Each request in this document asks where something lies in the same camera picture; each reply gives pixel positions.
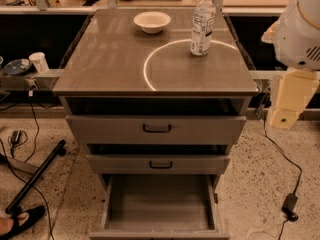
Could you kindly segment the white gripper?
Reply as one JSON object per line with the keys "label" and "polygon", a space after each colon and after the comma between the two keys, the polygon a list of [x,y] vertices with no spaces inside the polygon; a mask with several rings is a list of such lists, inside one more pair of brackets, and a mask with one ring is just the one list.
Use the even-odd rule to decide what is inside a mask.
{"label": "white gripper", "polygon": [[278,61],[292,67],[271,81],[267,121],[274,128],[291,128],[319,87],[317,73],[310,71],[320,69],[319,24],[319,0],[290,0],[261,37],[274,46]]}

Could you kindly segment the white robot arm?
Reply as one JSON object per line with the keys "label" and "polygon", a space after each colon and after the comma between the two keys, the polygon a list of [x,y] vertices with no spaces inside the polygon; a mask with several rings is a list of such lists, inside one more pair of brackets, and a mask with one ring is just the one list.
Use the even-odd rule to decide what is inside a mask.
{"label": "white robot arm", "polygon": [[263,34],[276,59],[287,66],[271,83],[270,126],[288,129],[298,120],[319,87],[320,0],[290,0],[279,19]]}

